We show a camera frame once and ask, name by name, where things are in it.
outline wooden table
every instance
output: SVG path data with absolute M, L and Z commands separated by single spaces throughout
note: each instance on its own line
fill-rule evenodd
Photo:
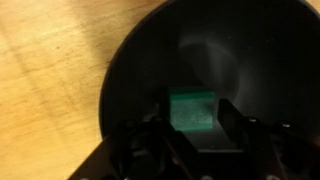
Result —
M 163 1 L 0 1 L 0 179 L 72 174 L 101 141 L 110 59 Z

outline wooden surface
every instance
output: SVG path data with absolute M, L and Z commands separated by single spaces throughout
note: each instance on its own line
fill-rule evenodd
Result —
M 163 1 L 0 0 L 0 179 L 72 174 L 101 141 L 110 59 Z

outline wood grain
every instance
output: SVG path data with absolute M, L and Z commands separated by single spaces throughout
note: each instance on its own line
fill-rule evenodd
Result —
M 163 1 L 0 1 L 0 179 L 71 175 L 101 141 L 110 59 Z

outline black curved object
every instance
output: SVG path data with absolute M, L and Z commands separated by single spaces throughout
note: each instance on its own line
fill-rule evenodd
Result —
M 205 85 L 266 124 L 320 135 L 320 20 L 298 0 L 169 1 L 127 37 L 101 93 L 103 137 L 156 111 L 159 90 Z

